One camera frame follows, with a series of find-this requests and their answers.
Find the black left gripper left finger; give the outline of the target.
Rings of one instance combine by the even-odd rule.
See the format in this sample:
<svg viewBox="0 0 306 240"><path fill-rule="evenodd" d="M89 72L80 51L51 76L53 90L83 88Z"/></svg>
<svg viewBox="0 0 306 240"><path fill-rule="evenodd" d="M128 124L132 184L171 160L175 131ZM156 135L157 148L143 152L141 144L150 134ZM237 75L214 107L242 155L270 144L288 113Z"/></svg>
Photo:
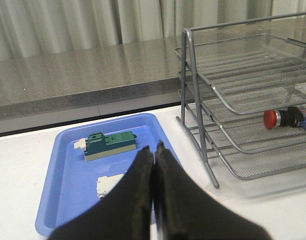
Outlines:
<svg viewBox="0 0 306 240"><path fill-rule="evenodd" d="M148 146L126 174L89 210L54 230L52 240L148 240L152 210L154 157Z"/></svg>

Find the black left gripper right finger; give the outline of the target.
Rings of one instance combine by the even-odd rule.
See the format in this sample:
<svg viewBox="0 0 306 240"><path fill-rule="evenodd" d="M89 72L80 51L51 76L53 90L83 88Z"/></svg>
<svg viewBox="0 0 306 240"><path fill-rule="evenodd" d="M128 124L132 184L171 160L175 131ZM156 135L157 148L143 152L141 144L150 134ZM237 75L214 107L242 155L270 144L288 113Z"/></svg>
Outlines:
<svg viewBox="0 0 306 240"><path fill-rule="evenodd" d="M269 240L267 231L203 191L160 141L153 171L154 208L162 240Z"/></svg>

